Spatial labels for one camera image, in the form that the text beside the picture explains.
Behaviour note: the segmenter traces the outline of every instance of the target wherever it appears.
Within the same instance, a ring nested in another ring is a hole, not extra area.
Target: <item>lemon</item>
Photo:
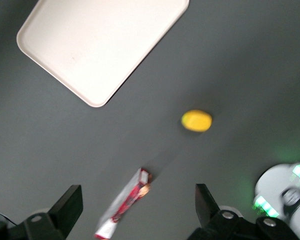
[[[189,110],[182,116],[181,123],[190,131],[202,133],[211,127],[212,117],[201,110]]]

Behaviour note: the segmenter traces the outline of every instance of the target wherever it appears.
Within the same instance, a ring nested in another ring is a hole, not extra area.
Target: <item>gray floor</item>
[[[93,239],[135,171],[152,190],[113,240],[184,240],[199,226],[195,184],[250,221],[267,168],[300,161],[300,1],[191,0],[114,97],[86,105],[17,47],[35,0],[0,0],[0,212],[16,222],[81,184],[69,240]],[[189,109],[213,115],[203,134]]]

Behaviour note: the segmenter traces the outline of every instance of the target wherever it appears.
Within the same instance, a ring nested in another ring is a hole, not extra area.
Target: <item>cable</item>
[[[10,218],[8,218],[6,215],[3,215],[1,212],[0,212],[0,215],[2,217],[4,217],[5,219],[7,219],[10,223],[12,223],[13,225],[17,226],[17,224],[15,222],[13,222]]]

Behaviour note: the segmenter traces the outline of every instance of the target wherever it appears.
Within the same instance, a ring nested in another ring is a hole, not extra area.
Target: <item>red and white box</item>
[[[114,234],[121,216],[150,190],[151,174],[139,168],[99,220],[96,239],[108,240]]]

